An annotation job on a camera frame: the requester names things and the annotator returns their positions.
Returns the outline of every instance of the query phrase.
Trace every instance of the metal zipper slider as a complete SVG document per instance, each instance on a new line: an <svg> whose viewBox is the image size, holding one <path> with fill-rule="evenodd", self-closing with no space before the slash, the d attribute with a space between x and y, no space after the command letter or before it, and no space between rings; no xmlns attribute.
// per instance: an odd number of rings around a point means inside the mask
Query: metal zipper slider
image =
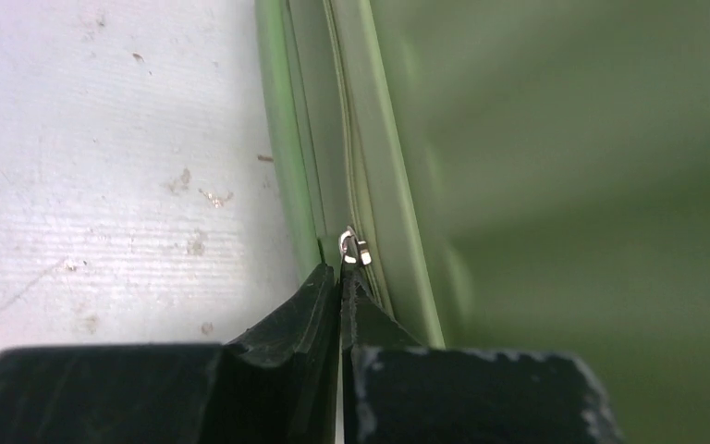
<svg viewBox="0 0 710 444"><path fill-rule="evenodd" d="M368 243L361 240L355 228L350 226L338 237L338 252L346 264L368 265L372 262Z"/></svg>

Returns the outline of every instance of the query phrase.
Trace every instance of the dirty white surface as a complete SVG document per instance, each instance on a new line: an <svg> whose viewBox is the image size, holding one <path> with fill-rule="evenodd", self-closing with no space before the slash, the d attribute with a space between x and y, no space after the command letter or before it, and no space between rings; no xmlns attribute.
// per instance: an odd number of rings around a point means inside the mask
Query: dirty white surface
<svg viewBox="0 0 710 444"><path fill-rule="evenodd" d="M0 1L0 350L226 341L296 289L253 13Z"/></svg>

